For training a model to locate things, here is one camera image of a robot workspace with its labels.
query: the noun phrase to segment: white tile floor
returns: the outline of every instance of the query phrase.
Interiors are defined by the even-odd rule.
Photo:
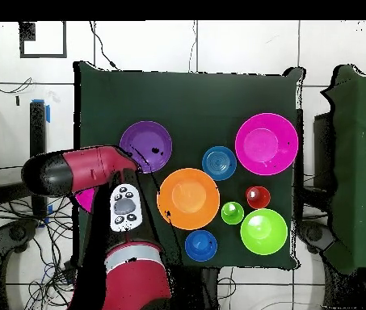
[[[112,69],[89,22],[67,22],[66,30],[67,58],[20,59],[18,24],[0,23],[0,89],[12,90],[28,78],[35,83],[19,94],[19,106],[14,94],[0,92],[0,167],[22,165],[28,158],[28,106],[34,98],[44,99],[51,107],[48,151],[71,148],[72,62],[89,61],[101,69]],[[320,91],[330,84],[337,65],[353,63],[366,73],[366,21],[200,20],[198,46],[194,44],[196,30],[193,20],[95,24],[103,51],[120,69],[280,74],[293,66],[306,68],[302,91],[305,173],[313,174],[313,118],[330,110]],[[61,23],[38,22],[36,41],[25,43],[26,53],[60,53],[60,32]],[[19,178],[18,170],[0,170],[0,183]],[[47,235],[39,231],[36,237],[50,261]],[[64,258],[69,258],[70,241],[61,238],[58,242]],[[293,310],[318,310],[324,291],[322,260],[298,239],[296,256],[301,267],[294,272],[235,267],[237,290],[221,300],[221,310],[292,310],[292,299]],[[220,277],[230,276],[231,270],[222,269]],[[6,281],[12,310],[23,310],[29,298],[28,284],[41,280],[43,273],[34,243],[26,252],[11,257]],[[230,290],[225,281],[218,287],[222,296]]]

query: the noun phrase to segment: red cup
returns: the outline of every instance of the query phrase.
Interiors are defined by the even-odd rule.
[[[270,192],[264,186],[251,186],[246,191],[246,198],[253,209],[261,209],[269,204]]]

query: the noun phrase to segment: pink bowl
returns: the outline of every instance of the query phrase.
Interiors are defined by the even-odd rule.
[[[287,169],[297,155],[298,139],[293,125],[281,115],[261,113],[238,130],[238,160],[253,174],[270,176]]]

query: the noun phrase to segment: robot control buttons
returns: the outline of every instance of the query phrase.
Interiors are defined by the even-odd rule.
[[[140,194],[131,184],[120,184],[111,194],[111,229],[126,232],[142,224]]]

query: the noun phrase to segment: bowl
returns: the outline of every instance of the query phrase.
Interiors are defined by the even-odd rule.
[[[270,203],[270,192],[264,186],[251,186],[246,190],[246,200],[253,209],[262,209]]]
[[[220,193],[205,172],[180,169],[164,180],[157,194],[157,207],[167,222],[181,229],[204,227],[216,216]]]
[[[270,176],[286,170],[297,155],[293,125],[281,115],[261,113],[238,130],[235,149],[240,163],[253,174]]]
[[[286,242],[288,226],[278,212],[257,209],[245,217],[240,236],[249,251],[259,255],[273,254]]]
[[[227,202],[221,208],[221,218],[227,224],[239,224],[244,217],[244,210],[240,203]]]
[[[214,146],[206,151],[201,164],[203,171],[212,179],[224,181],[234,174],[238,161],[232,150]]]
[[[185,249],[191,259],[206,262],[216,254],[217,240],[209,231],[198,229],[188,234]]]
[[[160,170],[173,149],[168,131],[154,121],[140,121],[128,127],[121,137],[120,147],[141,166],[144,174]]]

